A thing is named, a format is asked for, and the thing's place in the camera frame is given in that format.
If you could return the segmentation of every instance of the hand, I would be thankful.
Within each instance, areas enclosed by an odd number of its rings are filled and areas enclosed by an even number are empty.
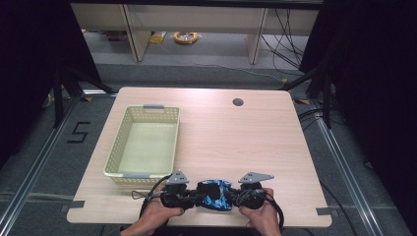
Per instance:
[[[156,191],[160,191],[162,186],[158,186]],[[184,209],[180,207],[168,208],[163,206],[160,198],[150,200],[144,213],[129,228],[121,232],[122,236],[149,236],[152,235],[156,228],[162,225],[172,216],[180,216]]]
[[[268,196],[273,196],[273,190],[264,188]],[[245,206],[240,206],[239,211],[249,218],[246,227],[255,227],[263,236],[280,236],[278,216],[275,208],[270,202],[265,201],[258,209],[250,209]]]

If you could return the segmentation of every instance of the blue and black patterned object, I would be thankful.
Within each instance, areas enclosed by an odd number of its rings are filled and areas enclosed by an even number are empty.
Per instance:
[[[204,199],[196,204],[215,210],[232,210],[232,201],[227,200],[225,195],[230,191],[232,184],[224,180],[206,180],[197,186],[199,194],[205,194]]]

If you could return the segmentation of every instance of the wooden table top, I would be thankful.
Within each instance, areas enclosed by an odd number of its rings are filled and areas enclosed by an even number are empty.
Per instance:
[[[235,98],[243,105],[233,104]],[[91,156],[70,208],[73,223],[129,224],[138,219],[143,200],[133,200],[129,188],[104,176],[103,168],[129,105],[164,104],[181,109],[174,169],[189,178],[188,189],[208,179],[237,182],[248,171],[271,174],[262,182],[274,189],[285,216],[285,227],[327,227],[328,207],[291,97],[286,91],[206,88],[121,88]],[[238,226],[248,219],[237,207],[215,211],[187,209],[169,225]]]

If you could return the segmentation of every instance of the person's left hand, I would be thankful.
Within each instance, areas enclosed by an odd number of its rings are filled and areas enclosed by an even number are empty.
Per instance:
[[[156,191],[160,191],[163,186],[158,186]],[[156,228],[162,225],[172,216],[180,216],[184,213],[184,209],[180,207],[165,207],[160,198],[150,200],[144,213],[132,226],[122,231],[122,236],[143,236],[152,235]]]

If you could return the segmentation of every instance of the plastic basket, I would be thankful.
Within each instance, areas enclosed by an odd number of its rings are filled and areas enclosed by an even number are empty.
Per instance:
[[[180,109],[135,105],[126,109],[104,175],[116,184],[154,184],[172,173]]]

